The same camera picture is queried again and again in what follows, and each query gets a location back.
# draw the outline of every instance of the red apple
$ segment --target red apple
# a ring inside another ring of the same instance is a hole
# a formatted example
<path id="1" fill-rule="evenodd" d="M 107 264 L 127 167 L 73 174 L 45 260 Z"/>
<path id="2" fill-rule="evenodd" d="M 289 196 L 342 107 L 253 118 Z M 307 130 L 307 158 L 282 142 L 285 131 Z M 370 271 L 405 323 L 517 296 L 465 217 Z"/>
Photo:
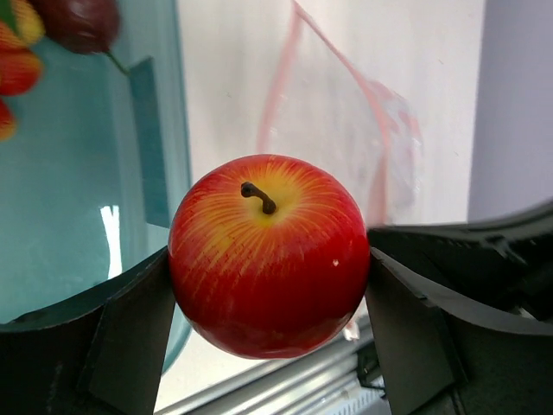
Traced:
<path id="1" fill-rule="evenodd" d="M 12 138 L 17 132 L 17 121 L 9 107 L 0 99 L 0 142 Z"/>
<path id="2" fill-rule="evenodd" d="M 197 182 L 168 251 L 176 301 L 194 329 L 252 359 L 297 357 L 337 335 L 369 267 L 365 225 L 342 185 L 274 155 L 239 158 Z"/>
<path id="3" fill-rule="evenodd" d="M 0 95 L 30 91 L 44 72 L 44 64 L 30 49 L 0 52 Z"/>

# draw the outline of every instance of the clear plastic bag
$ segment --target clear plastic bag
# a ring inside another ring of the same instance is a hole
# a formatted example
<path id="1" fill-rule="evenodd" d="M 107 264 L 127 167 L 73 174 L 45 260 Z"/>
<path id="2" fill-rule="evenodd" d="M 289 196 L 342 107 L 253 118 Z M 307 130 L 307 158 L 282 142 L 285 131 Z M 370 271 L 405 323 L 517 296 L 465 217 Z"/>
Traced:
<path id="1" fill-rule="evenodd" d="M 352 194 L 368 227 L 415 205 L 422 141 L 405 99 L 358 71 L 295 1 L 288 39 L 264 108 L 257 152 L 300 158 Z M 355 319 L 348 339 L 359 337 Z"/>

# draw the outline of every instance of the artificial fruit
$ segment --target artificial fruit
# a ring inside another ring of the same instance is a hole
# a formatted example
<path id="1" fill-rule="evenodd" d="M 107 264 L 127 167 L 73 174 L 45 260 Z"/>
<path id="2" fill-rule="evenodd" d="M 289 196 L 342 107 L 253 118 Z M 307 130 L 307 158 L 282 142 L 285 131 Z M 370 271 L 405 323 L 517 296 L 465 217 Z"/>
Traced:
<path id="1" fill-rule="evenodd" d="M 365 292 L 369 244 L 353 198 L 328 173 L 246 156 L 200 179 L 171 226 L 175 298 L 213 345 L 291 358 L 328 341 Z"/>
<path id="2" fill-rule="evenodd" d="M 44 37 L 44 25 L 28 0 L 9 1 L 16 33 L 8 23 L 0 19 L 0 52 L 28 48 Z"/>
<path id="3" fill-rule="evenodd" d="M 44 66 L 29 49 L 0 53 L 0 95 L 28 92 L 36 85 Z"/>
<path id="4" fill-rule="evenodd" d="M 111 53 L 121 16 L 117 0 L 29 0 L 44 21 L 46 35 L 75 54 L 106 54 L 117 68 L 127 69 Z"/>
<path id="5" fill-rule="evenodd" d="M 0 99 L 0 141 L 5 141 L 16 134 L 17 122 L 9 107 Z"/>

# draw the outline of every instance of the apple stem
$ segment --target apple stem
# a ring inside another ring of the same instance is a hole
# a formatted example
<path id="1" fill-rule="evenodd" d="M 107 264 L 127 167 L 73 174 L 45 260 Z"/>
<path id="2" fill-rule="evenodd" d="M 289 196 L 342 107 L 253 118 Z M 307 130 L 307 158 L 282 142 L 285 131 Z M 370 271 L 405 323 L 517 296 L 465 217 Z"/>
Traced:
<path id="1" fill-rule="evenodd" d="M 255 184 L 250 182 L 242 183 L 240 186 L 240 194 L 242 197 L 256 196 L 263 201 L 263 213 L 274 214 L 277 210 L 277 204 L 263 191 L 259 190 Z"/>

